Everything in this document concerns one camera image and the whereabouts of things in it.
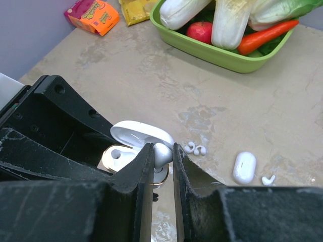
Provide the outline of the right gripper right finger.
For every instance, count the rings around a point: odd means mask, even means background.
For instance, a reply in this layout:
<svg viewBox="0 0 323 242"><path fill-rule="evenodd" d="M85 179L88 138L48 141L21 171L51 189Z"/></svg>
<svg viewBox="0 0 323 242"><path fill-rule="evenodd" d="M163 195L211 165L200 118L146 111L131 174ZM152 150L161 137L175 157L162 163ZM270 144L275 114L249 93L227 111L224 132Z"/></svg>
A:
<svg viewBox="0 0 323 242"><path fill-rule="evenodd" d="M322 188L230 187L173 154L178 241L322 241Z"/></svg>

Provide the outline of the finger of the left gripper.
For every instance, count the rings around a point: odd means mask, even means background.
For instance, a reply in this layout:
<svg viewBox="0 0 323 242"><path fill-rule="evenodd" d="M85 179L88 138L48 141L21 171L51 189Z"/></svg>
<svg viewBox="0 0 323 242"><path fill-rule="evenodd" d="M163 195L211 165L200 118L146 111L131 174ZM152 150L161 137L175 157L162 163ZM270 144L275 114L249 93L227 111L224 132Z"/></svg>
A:
<svg viewBox="0 0 323 242"><path fill-rule="evenodd" d="M1 109L1 128L12 128L53 152L93 166L117 144L112 126L58 75L24 85Z"/></svg>
<svg viewBox="0 0 323 242"><path fill-rule="evenodd" d="M1 129L1 171L18 179L108 180L95 167L66 158L11 128Z"/></svg>

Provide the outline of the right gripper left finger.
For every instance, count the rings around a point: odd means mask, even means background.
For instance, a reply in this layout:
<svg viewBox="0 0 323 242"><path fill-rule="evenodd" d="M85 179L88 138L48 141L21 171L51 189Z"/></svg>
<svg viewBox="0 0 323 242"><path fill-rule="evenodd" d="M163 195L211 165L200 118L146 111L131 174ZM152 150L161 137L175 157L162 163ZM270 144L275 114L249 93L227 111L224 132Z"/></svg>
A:
<svg viewBox="0 0 323 242"><path fill-rule="evenodd" d="M152 144L106 180L1 183L1 241L150 241Z"/></svg>

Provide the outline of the white stem earbud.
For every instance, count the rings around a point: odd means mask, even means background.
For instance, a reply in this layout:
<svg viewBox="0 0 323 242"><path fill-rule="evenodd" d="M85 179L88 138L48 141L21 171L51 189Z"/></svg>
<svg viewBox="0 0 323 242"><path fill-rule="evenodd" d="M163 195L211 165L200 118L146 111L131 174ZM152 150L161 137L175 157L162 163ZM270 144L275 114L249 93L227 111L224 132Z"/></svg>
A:
<svg viewBox="0 0 323 242"><path fill-rule="evenodd" d="M162 143L154 144L154 171L159 173L162 168L173 161L172 150Z"/></svg>
<svg viewBox="0 0 323 242"><path fill-rule="evenodd" d="M274 181L276 179L276 176L275 175L272 175L270 178L266 177L266 176L263 176L261 178L261 181L262 181L262 184L264 186L272 186Z"/></svg>

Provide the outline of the white gold-rimmed charging case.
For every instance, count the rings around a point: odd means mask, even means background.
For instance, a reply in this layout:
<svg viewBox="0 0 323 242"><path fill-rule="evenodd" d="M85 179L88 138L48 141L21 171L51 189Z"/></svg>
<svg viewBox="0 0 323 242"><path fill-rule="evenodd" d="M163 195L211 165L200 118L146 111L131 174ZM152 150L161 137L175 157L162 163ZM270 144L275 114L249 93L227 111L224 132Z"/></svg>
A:
<svg viewBox="0 0 323 242"><path fill-rule="evenodd" d="M124 120L116 123L110 129L111 136L118 142L109 146L102 154L101 163L111 173L116 173L133 161L143 147L148 144L162 143L173 152L174 139L166 131L133 120ZM161 186L169 176L169 164L161 172L154 171L153 185Z"/></svg>

